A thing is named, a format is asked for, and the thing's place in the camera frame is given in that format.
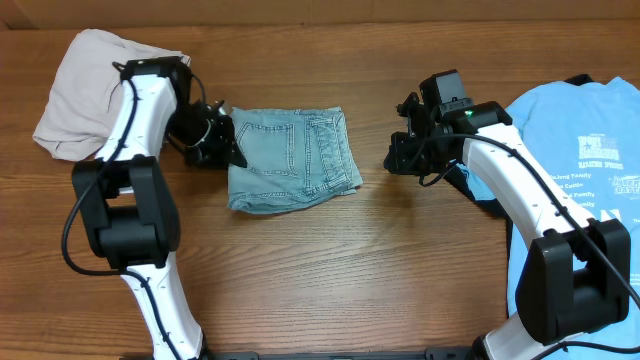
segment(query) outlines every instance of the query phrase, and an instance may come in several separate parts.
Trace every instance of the wood grain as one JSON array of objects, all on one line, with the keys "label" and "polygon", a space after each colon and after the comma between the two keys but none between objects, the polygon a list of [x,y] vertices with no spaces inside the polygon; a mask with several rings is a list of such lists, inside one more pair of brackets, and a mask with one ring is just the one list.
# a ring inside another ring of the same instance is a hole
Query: wood grain
[{"label": "wood grain", "polygon": [[35,29],[24,10],[14,0],[0,0],[0,29]]},{"label": "wood grain", "polygon": [[15,29],[640,19],[636,0],[0,0]]},{"label": "wood grain", "polygon": [[[161,167],[179,207],[179,269],[216,351],[419,350],[466,345],[505,319],[504,223],[446,183],[422,189],[382,169],[394,106],[434,72],[460,70],[477,102],[508,105],[542,83],[590,73],[640,84],[640,22],[484,22],[117,30],[193,58],[210,99],[347,115],[365,184],[280,216],[226,208],[224,172]],[[117,358],[151,349],[119,279],[64,265],[72,164],[31,139],[75,31],[0,33],[0,358]],[[72,254],[104,268],[81,222]]]}]

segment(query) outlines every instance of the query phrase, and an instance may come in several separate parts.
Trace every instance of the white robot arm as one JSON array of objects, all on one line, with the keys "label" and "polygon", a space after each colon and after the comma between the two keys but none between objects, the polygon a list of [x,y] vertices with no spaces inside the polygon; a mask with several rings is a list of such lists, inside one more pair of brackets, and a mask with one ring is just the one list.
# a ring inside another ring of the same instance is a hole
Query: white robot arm
[{"label": "white robot arm", "polygon": [[[138,301],[151,334],[153,359],[206,359],[206,341],[176,267],[179,217],[157,159],[165,138],[171,138],[183,144],[176,146],[189,165],[222,168],[228,163],[246,166],[246,161],[235,143],[228,108],[223,103],[189,104],[192,75],[179,58],[114,66],[121,72],[124,101],[96,159],[74,167],[77,205],[92,250],[115,269],[106,274],[120,274]],[[106,203],[121,194],[133,194],[136,206]],[[65,260],[78,268],[68,255]]]},{"label": "white robot arm", "polygon": [[[616,219],[596,221],[567,196],[526,149],[502,107],[473,105],[457,71],[433,75],[420,90],[422,102],[412,93],[398,106],[408,132],[393,134],[385,168],[424,176],[446,173],[450,161],[464,163],[491,189],[529,249],[516,290],[519,313],[459,356],[529,360],[558,344],[592,345],[566,341],[624,320],[629,295],[637,298],[628,284],[627,230]],[[574,255],[585,269],[574,272]],[[447,351],[427,354],[430,360],[451,358]]]}]

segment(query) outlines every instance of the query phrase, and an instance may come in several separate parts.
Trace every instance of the jeans back pocket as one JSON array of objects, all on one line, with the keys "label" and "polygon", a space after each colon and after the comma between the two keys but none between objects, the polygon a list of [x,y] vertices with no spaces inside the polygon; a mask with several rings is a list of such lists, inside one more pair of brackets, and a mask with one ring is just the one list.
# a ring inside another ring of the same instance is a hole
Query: jeans back pocket
[{"label": "jeans back pocket", "polygon": [[263,126],[245,122],[236,136],[247,170],[258,175],[297,177],[294,166],[294,124]]},{"label": "jeans back pocket", "polygon": [[332,189],[348,182],[335,119],[309,117],[307,122],[307,189]]}]

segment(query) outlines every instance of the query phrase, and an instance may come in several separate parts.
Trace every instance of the denim shorts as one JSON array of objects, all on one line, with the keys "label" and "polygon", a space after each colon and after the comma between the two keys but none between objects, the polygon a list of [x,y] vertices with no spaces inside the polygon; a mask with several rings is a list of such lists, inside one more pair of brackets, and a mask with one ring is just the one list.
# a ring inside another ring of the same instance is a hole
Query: denim shorts
[{"label": "denim shorts", "polygon": [[247,168],[229,166],[229,207],[251,214],[300,210],[362,184],[342,109],[234,108]]}]

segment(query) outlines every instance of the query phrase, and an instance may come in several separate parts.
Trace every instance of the light blue t-shirt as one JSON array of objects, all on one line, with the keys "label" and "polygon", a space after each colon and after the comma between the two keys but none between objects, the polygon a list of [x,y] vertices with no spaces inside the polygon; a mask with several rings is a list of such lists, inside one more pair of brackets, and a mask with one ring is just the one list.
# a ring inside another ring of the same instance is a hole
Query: light blue t-shirt
[{"label": "light blue t-shirt", "polygon": [[[640,92],[617,77],[607,85],[553,82],[518,98],[507,109],[524,144],[564,191],[596,219],[618,218],[631,234],[631,285],[640,292]],[[470,190],[486,198],[488,188],[471,175]],[[527,257],[514,227],[508,274],[509,314]],[[574,257],[574,269],[584,266]],[[616,347],[640,345],[640,317],[630,300],[629,316],[575,340]],[[640,359],[593,349],[569,348],[548,359]]]}]

